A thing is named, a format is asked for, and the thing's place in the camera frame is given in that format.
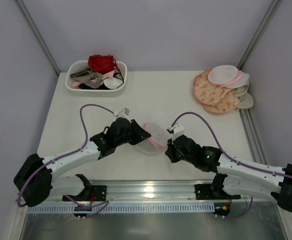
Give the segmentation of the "white pink mesh laundry bag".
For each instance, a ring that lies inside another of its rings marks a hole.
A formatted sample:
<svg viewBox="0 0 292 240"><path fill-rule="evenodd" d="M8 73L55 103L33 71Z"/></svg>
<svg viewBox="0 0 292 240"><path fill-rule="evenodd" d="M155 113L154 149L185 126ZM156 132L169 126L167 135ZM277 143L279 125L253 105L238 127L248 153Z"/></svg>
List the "white pink mesh laundry bag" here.
<svg viewBox="0 0 292 240"><path fill-rule="evenodd" d="M146 122L142 128L150 133L151 137L138 143L135 148L147 155L156 155L167 149L169 135L166 130L153 122Z"/></svg>

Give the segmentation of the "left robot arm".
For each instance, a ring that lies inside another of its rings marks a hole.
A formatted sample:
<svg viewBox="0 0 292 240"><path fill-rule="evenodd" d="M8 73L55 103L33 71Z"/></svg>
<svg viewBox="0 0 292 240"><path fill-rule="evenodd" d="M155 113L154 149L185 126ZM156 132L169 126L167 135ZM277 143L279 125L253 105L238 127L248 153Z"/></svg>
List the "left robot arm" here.
<svg viewBox="0 0 292 240"><path fill-rule="evenodd" d="M19 190L17 199L24 200L28 207L35 207L53 197L86 201L93 192L90 181L83 174L71 177L62 175L76 167L113 154L121 145L135 146L150 137L151 134L134 119L118 117L110 126L92 136L78 149L44 158L36 153L32 154L13 179Z"/></svg>

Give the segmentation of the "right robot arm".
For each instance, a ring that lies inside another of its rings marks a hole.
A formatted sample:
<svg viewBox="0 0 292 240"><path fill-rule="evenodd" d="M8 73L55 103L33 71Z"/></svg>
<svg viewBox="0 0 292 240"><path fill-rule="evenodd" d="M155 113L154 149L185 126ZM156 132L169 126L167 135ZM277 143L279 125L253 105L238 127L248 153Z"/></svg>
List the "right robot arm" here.
<svg viewBox="0 0 292 240"><path fill-rule="evenodd" d="M217 199L250 196L277 203L292 213L292 164L276 167L232 157L219 148L200 146L181 135L167 141L172 163L186 161L203 172L215 173L210 185Z"/></svg>

